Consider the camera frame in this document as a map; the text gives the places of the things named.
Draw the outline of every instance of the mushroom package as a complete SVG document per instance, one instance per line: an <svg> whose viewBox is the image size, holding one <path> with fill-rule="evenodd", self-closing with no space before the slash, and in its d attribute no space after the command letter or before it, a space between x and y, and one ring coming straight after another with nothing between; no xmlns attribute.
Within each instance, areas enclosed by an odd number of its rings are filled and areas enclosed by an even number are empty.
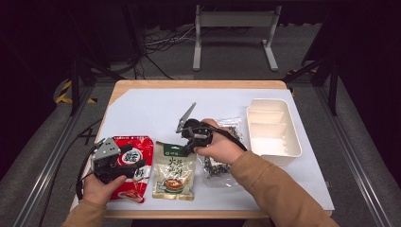
<svg viewBox="0 0 401 227"><path fill-rule="evenodd" d="M194 200L194 184L197 155L182 153L183 146L165 144L157 141L154 151L155 199Z"/></svg>

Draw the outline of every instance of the dark background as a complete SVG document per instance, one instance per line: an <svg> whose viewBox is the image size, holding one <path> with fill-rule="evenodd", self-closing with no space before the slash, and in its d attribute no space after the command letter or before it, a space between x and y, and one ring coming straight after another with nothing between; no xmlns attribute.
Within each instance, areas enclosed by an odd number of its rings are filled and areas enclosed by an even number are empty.
<svg viewBox="0 0 401 227"><path fill-rule="evenodd" d="M346 8L342 13L347 21L341 29L326 27L320 32L311 46L315 54L308 57L316 60L343 41L340 77L389 171L401 184L401 34L400 8L394 2L370 1ZM194 23L195 6L127 8L134 34L118 5L64 8L38 2L1 3L1 177L56 108L53 93L69 77L69 65L76 57L104 67L116 61L135 62L142 54L145 27L174 30ZM322 23L329 10L328 6L285 6L279 24Z"/></svg>

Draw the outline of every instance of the white paper sheet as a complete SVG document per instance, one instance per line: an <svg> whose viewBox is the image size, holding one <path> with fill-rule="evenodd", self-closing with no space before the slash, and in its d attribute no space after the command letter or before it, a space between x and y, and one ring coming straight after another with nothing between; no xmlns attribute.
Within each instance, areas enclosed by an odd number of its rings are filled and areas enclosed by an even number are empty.
<svg viewBox="0 0 401 227"><path fill-rule="evenodd" d="M284 89L132 89L107 110L98 138L116 135L148 135L153 142L184 145L187 140L175 133L180 117L193 102L197 105L190 118L232 118L242 120L245 146L250 147L246 108L254 98L281 98L288 103L303 154L283 169L302 186L324 210L334 210L323 175L306 136L291 93ZM211 188L203 181L197 163L193 201L153 199L153 173L148 182L145 202L121 200L108 203L109 210L259 210L242 187Z"/></svg>

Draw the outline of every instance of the green label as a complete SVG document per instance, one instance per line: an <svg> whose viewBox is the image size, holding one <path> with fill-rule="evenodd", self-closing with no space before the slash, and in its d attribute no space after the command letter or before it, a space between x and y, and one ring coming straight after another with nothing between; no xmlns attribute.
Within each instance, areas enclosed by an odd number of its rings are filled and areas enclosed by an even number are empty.
<svg viewBox="0 0 401 227"><path fill-rule="evenodd" d="M163 144L163 152L165 156L184 157L183 146L180 145Z"/></svg>

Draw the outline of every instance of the snack package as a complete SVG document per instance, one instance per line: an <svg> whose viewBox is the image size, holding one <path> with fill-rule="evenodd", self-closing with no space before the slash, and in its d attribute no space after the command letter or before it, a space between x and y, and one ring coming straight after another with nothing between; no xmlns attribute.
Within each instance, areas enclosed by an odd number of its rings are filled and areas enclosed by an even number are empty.
<svg viewBox="0 0 401 227"><path fill-rule="evenodd" d="M152 197L155 199L194 200L197 155L182 154L183 146L156 142L154 151L154 178Z"/></svg>
<svg viewBox="0 0 401 227"><path fill-rule="evenodd" d="M243 136L240 133L239 127L241 118L228 118L217 121L221 127L227 127L232 135L241 143L243 143ZM203 164L204 183L210 187L232 187L238 185L238 182L230 173L230 166L217 162L211 157L199 157L200 162Z"/></svg>
<svg viewBox="0 0 401 227"><path fill-rule="evenodd" d="M119 147L127 144L133 146L132 150L120 154L116 162L118 165L133 165L143 159L146 159L146 164L136 170L132 179L127 179L113 192L111 200L130 199L143 203L152 166L153 141L148 136L115 136L113 140Z"/></svg>

